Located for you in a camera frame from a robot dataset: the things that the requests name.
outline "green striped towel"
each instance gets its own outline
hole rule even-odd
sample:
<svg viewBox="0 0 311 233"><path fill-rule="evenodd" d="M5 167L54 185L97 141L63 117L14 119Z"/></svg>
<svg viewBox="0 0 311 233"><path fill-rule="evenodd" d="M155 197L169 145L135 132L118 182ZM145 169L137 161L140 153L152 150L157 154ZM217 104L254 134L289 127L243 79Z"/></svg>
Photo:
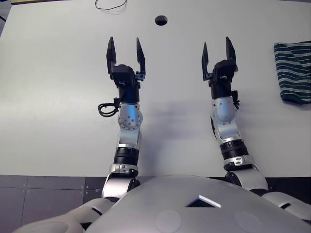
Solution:
<svg viewBox="0 0 311 233"><path fill-rule="evenodd" d="M282 100L311 103L311 41L274 44Z"/></svg>

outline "gray floor tile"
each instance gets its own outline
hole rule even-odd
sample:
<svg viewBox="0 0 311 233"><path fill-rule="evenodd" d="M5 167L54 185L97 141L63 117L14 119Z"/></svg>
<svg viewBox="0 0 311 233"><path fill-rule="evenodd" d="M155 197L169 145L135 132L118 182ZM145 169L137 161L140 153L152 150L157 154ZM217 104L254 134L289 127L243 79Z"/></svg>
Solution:
<svg viewBox="0 0 311 233"><path fill-rule="evenodd" d="M65 214L82 203L82 190L29 189L22 225Z"/></svg>
<svg viewBox="0 0 311 233"><path fill-rule="evenodd" d="M96 198L101 198L102 197L102 191L100 189L97 190L86 190L84 192L84 196L83 196L83 204L96 199Z"/></svg>
<svg viewBox="0 0 311 233"><path fill-rule="evenodd" d="M11 8L11 1L0 1L0 9Z"/></svg>
<svg viewBox="0 0 311 233"><path fill-rule="evenodd" d="M30 176L28 188L83 189L85 177Z"/></svg>
<svg viewBox="0 0 311 233"><path fill-rule="evenodd" d="M103 189L106 177L86 177L86 190Z"/></svg>
<svg viewBox="0 0 311 233"><path fill-rule="evenodd" d="M0 175L0 187L25 188L27 176Z"/></svg>
<svg viewBox="0 0 311 233"><path fill-rule="evenodd" d="M0 187L0 232L11 233L20 227L25 189Z"/></svg>

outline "metal bracket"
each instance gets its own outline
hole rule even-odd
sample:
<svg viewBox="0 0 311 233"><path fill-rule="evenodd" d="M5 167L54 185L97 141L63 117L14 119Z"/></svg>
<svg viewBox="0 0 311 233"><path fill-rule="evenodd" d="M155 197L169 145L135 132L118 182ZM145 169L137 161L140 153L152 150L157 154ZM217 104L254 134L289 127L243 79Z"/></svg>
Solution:
<svg viewBox="0 0 311 233"><path fill-rule="evenodd" d="M130 164L112 164L110 165L109 174L111 173L130 174L134 171L138 171L138 166Z"/></svg>
<svg viewBox="0 0 311 233"><path fill-rule="evenodd" d="M269 190L268 183L264 176L257 169L243 169L229 172L229 176L236 176L242 188L246 190L265 189Z"/></svg>
<svg viewBox="0 0 311 233"><path fill-rule="evenodd" d="M234 163L235 166L243 166L243 165L252 164L253 166L257 168L257 166L255 165L254 158L251 155L243 155L243 156L226 159L224 160L224 165L228 163L232 163L232 162Z"/></svg>

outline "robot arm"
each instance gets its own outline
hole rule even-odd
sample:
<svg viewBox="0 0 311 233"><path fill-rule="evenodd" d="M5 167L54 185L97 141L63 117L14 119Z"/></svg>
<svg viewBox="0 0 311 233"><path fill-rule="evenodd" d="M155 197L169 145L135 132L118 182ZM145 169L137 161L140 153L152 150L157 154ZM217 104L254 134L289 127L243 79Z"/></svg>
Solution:
<svg viewBox="0 0 311 233"><path fill-rule="evenodd" d="M258 167L241 137L236 124L239 109L238 92L231 91L234 73L238 71L235 50L230 39L226 38L227 59L218 62L212 73L208 73L207 46L204 44L202 55L203 80L208 80L211 88L212 107L211 124L219 143L223 158L226 177L230 182L243 187L264 199L272 202L303 220L311 219L311 206L287 194L268 192L265 177Z"/></svg>
<svg viewBox="0 0 311 233"><path fill-rule="evenodd" d="M129 190L140 183L136 180L138 175L138 154L140 149L142 114L139 110L140 83L145 79L145 57L137 38L137 58L140 64L140 72L134 73L131 67L125 65L116 66L116 52L114 41L111 37L107 50L107 66L110 78L115 82L119 90L119 98L114 99L113 104L100 104L99 113L104 117L113 116L119 111L118 124L120 133L116 146L114 162L104 184L102 197L116 202ZM115 110L104 113L102 108L114 106Z"/></svg>

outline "table surface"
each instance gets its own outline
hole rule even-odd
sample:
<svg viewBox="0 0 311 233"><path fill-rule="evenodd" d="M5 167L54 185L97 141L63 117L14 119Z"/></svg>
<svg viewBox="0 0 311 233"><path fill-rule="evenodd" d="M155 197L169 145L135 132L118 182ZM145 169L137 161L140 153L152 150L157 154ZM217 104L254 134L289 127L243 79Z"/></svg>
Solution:
<svg viewBox="0 0 311 233"><path fill-rule="evenodd" d="M158 15L168 24L157 26ZM97 105L118 95L110 36L118 64L138 70L136 37L146 58L140 175L225 174L201 57L206 41L211 71L229 36L248 151L266 177L311 176L311 107L281 100L273 52L275 42L311 39L310 4L276 0L129 0L115 12L87 0L12 6L0 38L0 174L107 174L119 126Z"/></svg>

